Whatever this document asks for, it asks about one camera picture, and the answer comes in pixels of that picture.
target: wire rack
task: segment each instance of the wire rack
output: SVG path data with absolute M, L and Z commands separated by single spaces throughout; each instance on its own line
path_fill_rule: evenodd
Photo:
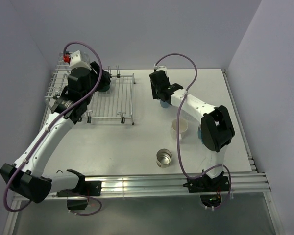
M 46 103 L 51 109 L 53 101 L 61 95 L 64 87 L 68 84 L 68 74 L 70 68 L 62 59 L 62 53 L 59 54 L 57 67 L 52 75 L 51 82 L 45 96 Z M 112 74 L 111 67 L 108 66 L 108 72 L 111 74 L 110 89 L 106 92 L 95 92 L 88 105 L 88 110 L 84 117 L 87 123 L 96 120 L 120 120 L 125 123 L 126 119 L 133 119 L 133 97 L 135 77 L 132 75 L 120 75 L 120 68 L 117 66 L 116 75 Z

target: metal cup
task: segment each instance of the metal cup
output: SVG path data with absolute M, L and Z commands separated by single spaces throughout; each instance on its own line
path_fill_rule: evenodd
M 170 166 L 172 160 L 172 153 L 163 148 L 157 152 L 157 165 L 161 168 L 166 168 Z

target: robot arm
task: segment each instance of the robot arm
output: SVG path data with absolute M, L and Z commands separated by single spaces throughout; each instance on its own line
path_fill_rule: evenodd
M 25 166 L 15 176 L 10 189 L 35 203 L 43 201 L 51 192 L 71 190 L 72 192 L 79 193 L 83 191 L 85 186 L 85 176 L 74 170 L 58 172 L 52 176 L 43 175 L 50 156 L 62 138 L 87 110 L 87 105 L 90 103 L 92 95 L 67 112 L 56 121 L 51 129 L 48 129 L 50 123 L 55 121 L 60 113 L 86 96 L 98 81 L 98 64 L 96 62 L 90 63 L 89 57 L 80 51 L 71 55 L 70 68 L 72 70 L 68 75 L 68 85 L 64 88 L 62 94 L 56 97 L 51 114 L 48 116 L 42 130 L 28 149 L 12 165 L 4 164 L 0 170 L 3 179 L 8 183 L 14 172 L 21 164 L 25 163 Z M 107 85 L 110 85 L 110 77 L 111 75 L 103 70 L 101 80 L 95 92 L 105 89 Z M 32 157 L 27 161 L 28 153 L 32 151 L 46 131 L 47 135 L 35 149 Z
M 187 91 L 179 84 L 170 84 L 166 68 L 161 66 L 159 70 L 149 76 L 153 99 L 159 99 L 179 107 Z M 203 153 L 206 156 L 203 170 L 217 164 L 223 164 L 227 145 L 231 143 L 231 139 L 235 135 L 227 108 L 213 106 L 187 94 L 182 109 L 193 116 L 201 126 L 202 143 L 206 147 Z M 223 170 L 220 167 L 214 168 L 207 175 L 211 179 L 216 179 L 223 176 Z

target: gray wall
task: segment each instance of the gray wall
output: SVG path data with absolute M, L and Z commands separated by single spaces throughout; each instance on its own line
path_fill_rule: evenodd
M 38 132 L 47 63 L 8 0 L 0 0 L 0 168 L 12 164 Z M 0 176 L 0 234 L 7 216 Z
M 80 40 L 105 66 L 123 69 L 150 68 L 171 52 L 199 68 L 226 68 L 260 1 L 11 0 L 49 65 L 64 43 Z M 176 58 L 166 64 L 192 67 Z
M 294 0 L 262 0 L 228 77 L 256 165 L 294 234 Z

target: red object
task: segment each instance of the red object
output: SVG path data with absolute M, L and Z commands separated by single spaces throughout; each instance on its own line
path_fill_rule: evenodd
M 69 55 L 67 55 L 67 54 L 63 55 L 63 61 L 64 61 L 64 62 L 69 63 L 70 60 L 71 60 L 71 58 L 70 58 Z

